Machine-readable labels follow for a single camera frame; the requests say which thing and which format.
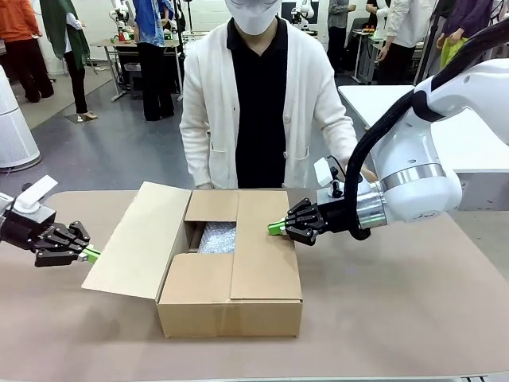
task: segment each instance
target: gray shirt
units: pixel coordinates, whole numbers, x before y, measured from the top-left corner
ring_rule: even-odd
[[[328,3],[327,27],[346,28],[348,3],[350,0],[330,0]]]

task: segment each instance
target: black pants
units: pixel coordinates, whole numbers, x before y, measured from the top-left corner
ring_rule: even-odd
[[[76,103],[76,113],[85,114],[88,112],[87,101],[85,100],[85,67],[78,69],[72,52],[64,54],[67,69],[72,82],[72,94]]]
[[[332,26],[328,29],[328,48],[327,56],[331,61],[332,68],[335,72],[341,70],[341,57],[344,51],[344,42],[347,38],[346,28],[336,28]]]
[[[53,95],[53,86],[36,39],[6,42],[6,50],[28,101],[38,102],[41,96],[47,98]]]
[[[392,44],[385,60],[379,64],[379,85],[401,85],[406,81],[406,75],[415,47],[406,48],[401,45]]]
[[[171,75],[163,65],[164,48],[138,44],[143,79],[143,111],[147,121],[173,115]]]

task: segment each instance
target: cardigan pocket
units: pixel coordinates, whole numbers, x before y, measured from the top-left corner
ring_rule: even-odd
[[[309,147],[305,149],[305,156],[303,158],[295,158],[293,160],[293,173],[292,173],[292,188],[305,187],[308,180],[309,172]]]
[[[227,189],[229,178],[228,152],[210,149],[208,169],[215,189]]]

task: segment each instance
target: white cylindrical appliance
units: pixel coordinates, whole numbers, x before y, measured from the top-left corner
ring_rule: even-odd
[[[0,65],[0,173],[36,165],[41,153]]]

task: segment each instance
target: bubble wrap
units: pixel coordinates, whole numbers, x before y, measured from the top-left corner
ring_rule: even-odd
[[[236,223],[209,222],[201,236],[199,253],[233,253]]]

